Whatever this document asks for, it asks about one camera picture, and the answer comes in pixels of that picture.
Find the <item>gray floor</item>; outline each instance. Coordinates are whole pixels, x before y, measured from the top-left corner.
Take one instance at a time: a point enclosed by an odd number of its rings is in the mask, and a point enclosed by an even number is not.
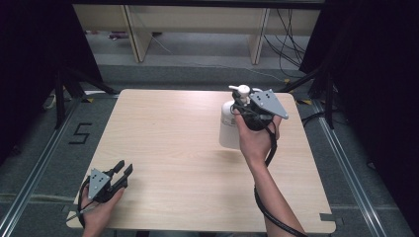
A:
[[[250,63],[246,36],[175,34],[156,36],[145,60],[134,61],[128,39],[108,39],[106,32],[87,35],[100,66],[105,82],[116,89],[166,88],[185,90],[227,90],[229,83],[256,83],[282,88],[284,80],[301,76],[297,68],[280,60],[264,43],[258,65]],[[309,38],[295,38],[305,47]],[[286,50],[290,57],[295,54]],[[86,90],[96,90],[84,85]],[[297,100],[307,99],[309,83],[293,91]],[[80,236],[80,230],[66,227],[68,207],[90,163],[109,115],[117,99],[96,98],[92,103],[77,105],[63,136],[54,149],[42,178],[22,216],[14,227],[12,236]],[[69,108],[73,102],[66,103]],[[298,104],[302,118],[314,114],[313,105]],[[387,236],[413,236],[391,195],[377,173],[367,167],[368,160],[362,145],[344,115],[334,114],[335,132],[351,165],[371,201]],[[83,127],[89,139],[83,145],[72,145],[80,137],[73,135],[80,122],[91,122]],[[42,156],[54,133],[55,111],[48,110],[34,122],[33,128],[21,142],[22,153],[9,157],[0,167],[0,216],[4,216]],[[309,122],[305,131],[316,165],[329,200],[337,229],[332,236],[375,236],[369,228],[354,193],[342,172],[336,154],[331,148],[319,119]],[[112,236],[107,231],[104,236]],[[118,236],[134,236],[134,231],[118,231]]]

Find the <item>white bottle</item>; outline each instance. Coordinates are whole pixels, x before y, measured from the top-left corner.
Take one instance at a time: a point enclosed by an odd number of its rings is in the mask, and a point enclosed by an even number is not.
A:
[[[239,87],[229,86],[230,89],[237,90],[241,101],[247,105],[250,88],[246,85]],[[221,121],[219,126],[219,144],[226,148],[240,149],[237,125],[234,119],[232,105],[234,101],[225,102],[221,106]]]

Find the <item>hand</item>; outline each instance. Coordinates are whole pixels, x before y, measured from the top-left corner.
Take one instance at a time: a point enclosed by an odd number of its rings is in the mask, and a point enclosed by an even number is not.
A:
[[[124,194],[125,188],[121,188],[118,190],[114,196],[105,203],[101,203],[96,206],[93,210],[88,211],[83,214],[84,222],[85,222],[85,229],[83,236],[85,237],[93,237],[93,236],[100,236],[103,230],[108,225],[112,211],[114,210],[115,205],[121,199]],[[82,201],[81,206],[86,206],[90,200],[87,198],[89,193],[88,186],[86,186],[82,193]]]
[[[240,136],[240,150],[246,158],[249,168],[265,164],[265,158],[271,149],[271,138],[268,131],[265,129],[260,131],[249,129],[238,110],[234,110],[234,118]],[[277,140],[280,138],[279,126],[281,120],[281,117],[274,116],[274,123],[268,125],[269,130],[276,133]]]

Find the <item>wooden table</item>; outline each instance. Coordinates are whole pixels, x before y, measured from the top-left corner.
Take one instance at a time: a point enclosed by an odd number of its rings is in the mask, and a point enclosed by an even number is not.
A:
[[[293,96],[277,96],[290,118],[281,123],[270,171],[304,230],[331,233],[335,222],[320,220],[331,210]],[[122,159],[133,165],[110,228],[266,231],[241,152],[218,143],[220,108],[229,100],[231,92],[121,92],[86,174]],[[67,224],[80,227],[77,219]]]

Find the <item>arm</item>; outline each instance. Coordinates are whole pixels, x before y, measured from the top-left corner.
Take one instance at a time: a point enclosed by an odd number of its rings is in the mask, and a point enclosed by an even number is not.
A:
[[[118,190],[110,200],[108,200],[105,203],[101,203],[100,205],[96,206],[92,211],[83,214],[85,221],[83,237],[101,236],[102,232],[104,231],[111,219],[111,214],[114,210],[115,205],[123,196],[124,190],[124,188]],[[87,199],[88,193],[88,187],[84,188],[82,193],[82,206],[85,206],[90,202]]]
[[[240,150],[252,173],[262,203],[278,220],[301,233],[305,233],[265,165],[265,158],[271,149],[268,132],[265,129],[260,131],[250,130],[238,111],[235,111],[235,120],[240,134]],[[277,139],[280,137],[278,131],[280,123],[281,118],[275,116],[275,125],[269,125],[272,132],[276,131]],[[269,236],[292,236],[266,217],[265,224]]]

